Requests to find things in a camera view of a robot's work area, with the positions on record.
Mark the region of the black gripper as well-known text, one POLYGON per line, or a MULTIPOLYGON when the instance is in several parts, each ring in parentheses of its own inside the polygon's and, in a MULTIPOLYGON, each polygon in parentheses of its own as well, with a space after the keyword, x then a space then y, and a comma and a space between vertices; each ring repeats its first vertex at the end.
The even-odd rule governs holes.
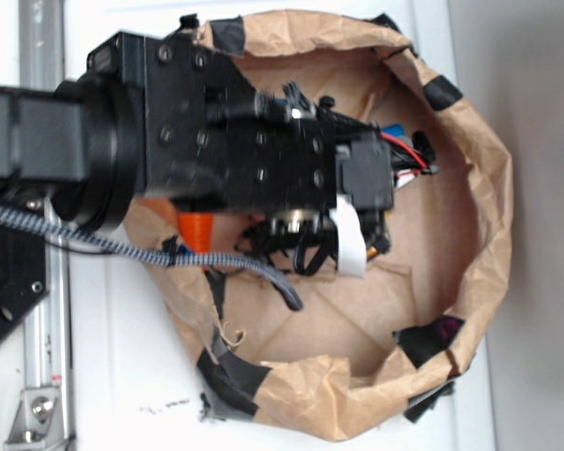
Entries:
POLYGON ((294 252, 294 269, 333 258, 362 275, 386 245, 390 149, 378 131, 308 101, 255 89, 224 54, 176 35, 144 39, 148 195, 192 212, 261 213, 255 250, 294 252))

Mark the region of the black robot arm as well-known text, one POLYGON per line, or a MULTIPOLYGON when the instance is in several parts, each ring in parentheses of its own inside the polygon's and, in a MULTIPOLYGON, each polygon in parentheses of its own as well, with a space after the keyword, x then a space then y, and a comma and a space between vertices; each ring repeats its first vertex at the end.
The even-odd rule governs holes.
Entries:
POLYGON ((305 275, 331 257, 359 276, 389 249, 393 182, 376 128, 294 83, 260 91, 182 33, 116 34, 53 92, 0 87, 0 198, 47 196, 88 231, 120 224, 137 196, 256 213, 259 254, 292 249, 305 275))

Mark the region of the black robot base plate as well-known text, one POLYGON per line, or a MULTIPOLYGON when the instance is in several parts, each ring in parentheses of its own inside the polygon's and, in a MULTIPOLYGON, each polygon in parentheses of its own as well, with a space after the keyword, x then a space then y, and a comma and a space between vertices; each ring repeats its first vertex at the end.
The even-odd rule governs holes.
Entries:
POLYGON ((0 345, 46 294, 45 239, 0 225, 0 345))

